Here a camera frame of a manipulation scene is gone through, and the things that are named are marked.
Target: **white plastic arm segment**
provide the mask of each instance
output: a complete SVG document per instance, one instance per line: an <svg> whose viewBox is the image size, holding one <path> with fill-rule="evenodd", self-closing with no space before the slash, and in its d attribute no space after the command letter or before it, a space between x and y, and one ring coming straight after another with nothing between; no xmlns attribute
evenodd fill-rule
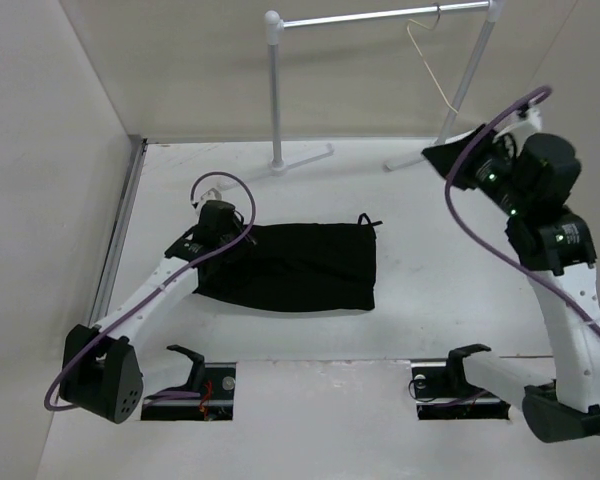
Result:
<svg viewBox="0 0 600 480"><path fill-rule="evenodd" d="M127 337L129 344L133 345L136 355L140 357L145 342L154 331L163 326L166 313L180 300L198 288L198 272L195 268L190 268L168 286L164 286L167 278L186 264L186 261L175 257L162 259L158 268L142 286L120 308L96 323L95 327L106 328L124 315L125 312L135 307L156 288L162 289L162 293L109 334L111 338Z"/></svg>
<svg viewBox="0 0 600 480"><path fill-rule="evenodd" d="M600 327L595 267L573 265L558 277L551 272L539 273L571 295ZM556 362L558 401L587 412L589 406L600 405L600 338L556 295L530 283L540 302Z"/></svg>
<svg viewBox="0 0 600 480"><path fill-rule="evenodd" d="M542 130L542 115L538 107L531 107L524 118L515 117L515 121L507 127L500 130L496 138L505 134L510 134L518 146L518 150L522 151L527 138L534 133Z"/></svg>
<svg viewBox="0 0 600 480"><path fill-rule="evenodd" d="M147 397L167 388L184 385L189 379L192 365L189 357L166 349L157 355L139 358L138 366L144 384L142 394Z"/></svg>
<svg viewBox="0 0 600 480"><path fill-rule="evenodd" d="M484 388L522 411L524 388L546 385L553 380L535 373L519 363L500 358L493 352L479 352L462 361L467 382Z"/></svg>

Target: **white floor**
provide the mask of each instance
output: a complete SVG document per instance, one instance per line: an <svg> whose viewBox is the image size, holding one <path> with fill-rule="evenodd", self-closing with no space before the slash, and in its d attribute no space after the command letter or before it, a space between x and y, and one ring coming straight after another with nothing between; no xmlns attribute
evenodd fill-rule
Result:
<svg viewBox="0 0 600 480"><path fill-rule="evenodd" d="M475 342L501 355L550 353L530 287L452 223L442 180L424 164L382 171L383 161L414 142L335 146L332 158L254 183L258 223L354 222L361 212L383 220L375 311L279 315L192 295L154 344L177 341L212 361L240 360L234 421L113 425L83 411L56 414L38 480L600 480L600 438L544 445L515 410L509 422L420 422L405 393L407 362L323 361L441 357ZM307 147L285 145L290 152ZM112 307L195 222L188 201L195 178L209 170L253 171L269 148L149 148ZM479 194L456 198L471 225L510 251L504 215ZM239 190L225 199L248 216ZM516 361L552 366L547 359Z"/></svg>
<svg viewBox="0 0 600 480"><path fill-rule="evenodd" d="M309 143L288 142L285 152L302 151ZM155 338L156 348L177 340L213 361L419 358L476 342L502 355L550 353L526 280L453 223L435 172L427 164L392 173L381 168L384 160L426 142L334 144L331 158L251 185L257 223L355 222L362 212L384 221L377 229L376 309L284 315L192 295L173 311L170 327ZM265 166L270 154L267 143L150 146L111 306L124 301L196 222L189 190L198 176L210 170L246 176ZM204 187L213 185L209 180ZM239 189L224 198L248 217ZM511 252L504 214L479 193L460 192L456 198L471 225Z"/></svg>

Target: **black cloth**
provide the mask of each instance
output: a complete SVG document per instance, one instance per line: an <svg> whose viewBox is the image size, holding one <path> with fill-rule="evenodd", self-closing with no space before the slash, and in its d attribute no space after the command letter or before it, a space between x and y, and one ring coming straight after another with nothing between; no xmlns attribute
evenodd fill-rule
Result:
<svg viewBox="0 0 600 480"><path fill-rule="evenodd" d="M357 224L256 225L256 245L201 271L196 293L275 312L373 310L380 223L362 214Z"/></svg>

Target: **black clip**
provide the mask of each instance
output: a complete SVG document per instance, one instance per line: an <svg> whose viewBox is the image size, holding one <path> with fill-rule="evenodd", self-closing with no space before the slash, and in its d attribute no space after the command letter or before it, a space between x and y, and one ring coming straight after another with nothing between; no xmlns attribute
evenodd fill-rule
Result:
<svg viewBox="0 0 600 480"><path fill-rule="evenodd" d="M191 359L193 362L191 373L189 374L187 383L185 383L183 386L188 391L199 392L202 388L202 381L204 380L205 375L204 355L194 352L193 350L189 350L188 348L181 347L180 345L169 345L167 350L181 353L182 355L185 355Z"/></svg>

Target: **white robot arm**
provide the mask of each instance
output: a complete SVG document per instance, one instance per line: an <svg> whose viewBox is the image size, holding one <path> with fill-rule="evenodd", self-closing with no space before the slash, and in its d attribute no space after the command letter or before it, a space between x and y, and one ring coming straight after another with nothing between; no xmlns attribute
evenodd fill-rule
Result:
<svg viewBox="0 0 600 480"><path fill-rule="evenodd" d="M205 376L204 357L179 345L158 355L143 355L145 343L164 325L167 312L234 255L252 245L249 236L239 246L207 260L248 232L233 205L209 200L200 210L197 225L185 232L167 251L158 268L133 295L91 328L77 325L65 340L60 397L114 423L129 418L142 398L167 388L180 394L200 392ZM96 338L101 337L95 345Z"/></svg>
<svg viewBox="0 0 600 480"><path fill-rule="evenodd" d="M453 186L479 188L509 216L506 233L529 272L556 378L499 358L484 345L470 345L452 350L442 378L427 381L446 383L452 398L488 391L520 409L540 440L558 442L600 434L600 306L589 229L564 205L580 162L566 140L537 133L540 128L537 107L527 105L518 111L518 122L485 135L455 176L451 165L476 133L423 155ZM574 306L590 320L583 321Z"/></svg>

